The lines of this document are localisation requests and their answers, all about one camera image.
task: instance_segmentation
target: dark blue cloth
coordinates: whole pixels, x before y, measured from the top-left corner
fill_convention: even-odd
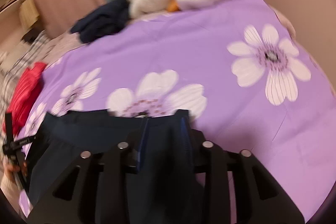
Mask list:
[[[118,33],[129,20],[128,6],[127,0],[112,0],[77,21],[70,32],[78,32],[83,43]]]
[[[137,175],[127,174],[131,224],[198,224],[203,188],[196,181],[189,138],[181,113],[148,120],[145,160]],[[33,205],[62,171],[85,150],[108,151],[141,127],[142,118],[111,117],[106,110],[47,113],[27,155]]]

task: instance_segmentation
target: hand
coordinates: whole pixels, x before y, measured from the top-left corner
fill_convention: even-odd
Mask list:
[[[20,167],[17,165],[12,165],[9,162],[4,162],[3,163],[4,171],[5,171],[5,176],[13,183],[15,183],[15,178],[13,173],[17,173],[20,171]],[[27,163],[23,163],[23,169],[22,169],[22,174],[24,176],[27,176]]]

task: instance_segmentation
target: white sleeve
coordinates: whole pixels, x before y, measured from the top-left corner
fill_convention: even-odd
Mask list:
[[[9,203],[12,205],[14,210],[19,213],[20,206],[19,206],[19,197],[20,197],[20,191],[17,187],[17,185],[13,182],[11,182],[6,175],[3,176],[0,184],[0,188],[5,195],[5,197],[8,199]]]

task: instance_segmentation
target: black clip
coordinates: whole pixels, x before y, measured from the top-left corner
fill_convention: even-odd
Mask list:
[[[34,136],[29,136],[17,141],[14,141],[13,127],[12,127],[12,113],[5,114],[6,125],[6,143],[2,146],[2,151],[5,156],[15,165],[20,167],[20,171],[14,174],[15,181],[20,190],[27,190],[28,185],[26,177],[22,173],[23,162],[25,154],[21,151],[22,147],[35,140]]]

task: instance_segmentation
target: bed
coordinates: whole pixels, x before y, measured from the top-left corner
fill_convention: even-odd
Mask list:
[[[276,55],[276,64],[291,72],[273,74],[273,63],[256,69],[247,51],[260,49],[258,43],[267,47],[266,61]],[[189,109],[207,139],[229,151],[251,150],[306,220],[335,182],[332,88],[263,0],[229,0],[136,22],[65,54],[43,80],[20,137],[36,133],[46,111],[155,117]],[[24,195],[21,205],[29,211]]]

